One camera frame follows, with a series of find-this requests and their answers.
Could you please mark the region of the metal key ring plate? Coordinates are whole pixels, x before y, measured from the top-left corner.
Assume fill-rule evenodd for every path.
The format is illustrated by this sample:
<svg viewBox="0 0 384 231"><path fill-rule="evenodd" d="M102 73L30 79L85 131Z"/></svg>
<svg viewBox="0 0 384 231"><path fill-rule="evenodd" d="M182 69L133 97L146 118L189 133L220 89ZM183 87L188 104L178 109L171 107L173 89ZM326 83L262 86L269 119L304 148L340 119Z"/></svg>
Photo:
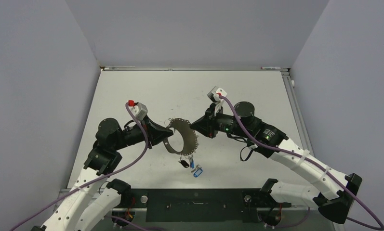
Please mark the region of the metal key ring plate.
<svg viewBox="0 0 384 231"><path fill-rule="evenodd" d="M174 129L182 137L183 146L181 150L173 148L167 138L164 139L163 144L166 150L171 154L182 156L189 156L195 153L198 148L198 136L195 131L190 128L190 121L183 118L171 118L166 128Z"/></svg>

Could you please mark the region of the black tagged key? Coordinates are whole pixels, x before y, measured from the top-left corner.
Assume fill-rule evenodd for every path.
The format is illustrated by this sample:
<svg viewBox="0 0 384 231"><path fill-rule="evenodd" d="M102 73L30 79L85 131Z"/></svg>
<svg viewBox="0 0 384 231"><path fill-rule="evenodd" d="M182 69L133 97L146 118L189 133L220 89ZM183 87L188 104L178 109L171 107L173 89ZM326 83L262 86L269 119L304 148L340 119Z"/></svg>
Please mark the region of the black tagged key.
<svg viewBox="0 0 384 231"><path fill-rule="evenodd" d="M179 162L179 163L182 165L182 167L184 167L184 168L189 168L189 167L190 167L189 163L188 163L186 160L179 160L178 162Z"/></svg>

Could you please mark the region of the blue tagged key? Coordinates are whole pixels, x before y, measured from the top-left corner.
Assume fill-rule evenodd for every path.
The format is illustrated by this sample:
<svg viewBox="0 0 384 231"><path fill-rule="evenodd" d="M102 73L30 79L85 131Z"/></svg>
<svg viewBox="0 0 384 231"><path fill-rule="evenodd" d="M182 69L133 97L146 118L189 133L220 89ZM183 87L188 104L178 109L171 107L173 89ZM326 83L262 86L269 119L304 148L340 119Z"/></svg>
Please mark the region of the blue tagged key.
<svg viewBox="0 0 384 231"><path fill-rule="evenodd" d="M194 158L193 158L193 155L190 155L190 156L188 157L188 160L189 160L189 167L190 167L191 169L194 169L194 168L195 168L195 164L194 164Z"/></svg>
<svg viewBox="0 0 384 231"><path fill-rule="evenodd" d="M194 178L199 177L203 172L203 169L200 165L196 165L195 168L191 171Z"/></svg>

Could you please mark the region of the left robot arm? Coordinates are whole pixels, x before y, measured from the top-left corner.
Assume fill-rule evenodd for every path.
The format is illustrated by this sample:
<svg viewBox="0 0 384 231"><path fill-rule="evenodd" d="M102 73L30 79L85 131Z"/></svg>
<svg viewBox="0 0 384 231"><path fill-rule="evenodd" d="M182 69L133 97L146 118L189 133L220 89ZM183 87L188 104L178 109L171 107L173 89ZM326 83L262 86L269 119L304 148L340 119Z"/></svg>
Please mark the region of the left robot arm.
<svg viewBox="0 0 384 231"><path fill-rule="evenodd" d="M151 148L173 135L169 128L162 127L147 116L140 125L121 129L114 118L100 122L93 149L84 162L83 169L56 211L34 231L90 231L111 209L125 207L131 203L129 184L114 179L95 201L92 200L98 189L107 181L120 163L119 150L140 142Z"/></svg>

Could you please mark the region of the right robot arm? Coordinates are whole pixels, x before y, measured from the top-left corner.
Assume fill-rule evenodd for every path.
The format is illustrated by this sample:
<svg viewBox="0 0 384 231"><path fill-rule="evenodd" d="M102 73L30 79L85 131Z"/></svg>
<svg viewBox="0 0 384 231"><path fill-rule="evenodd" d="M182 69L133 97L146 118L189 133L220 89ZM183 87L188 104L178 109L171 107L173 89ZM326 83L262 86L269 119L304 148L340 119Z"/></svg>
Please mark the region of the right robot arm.
<svg viewBox="0 0 384 231"><path fill-rule="evenodd" d="M263 122L254 115L254 105L238 102L232 115L223 113L222 102L212 103L205 114L191 124L191 129L205 137L214 138L224 132L231 138L242 137L251 152L276 161L310 183L301 186L269 179L260 192L266 206L291 203L316 208L326 219L344 224L349 220L362 178L345 174L317 160L307 149L299 147L286 133Z"/></svg>

